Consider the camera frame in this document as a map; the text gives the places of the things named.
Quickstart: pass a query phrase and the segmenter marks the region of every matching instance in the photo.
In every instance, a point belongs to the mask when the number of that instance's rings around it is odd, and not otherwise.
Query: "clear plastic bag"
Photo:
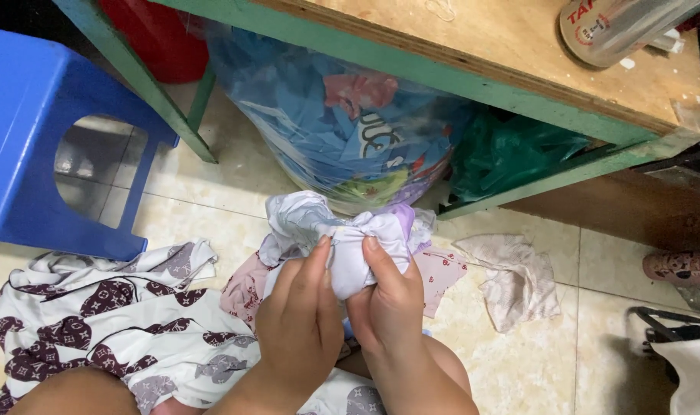
[[[585,136],[516,115],[502,122],[479,112],[452,156],[452,193],[461,202],[526,184],[590,144]]]
[[[355,215],[413,203],[441,176],[470,100],[207,22],[210,63],[301,188]]]

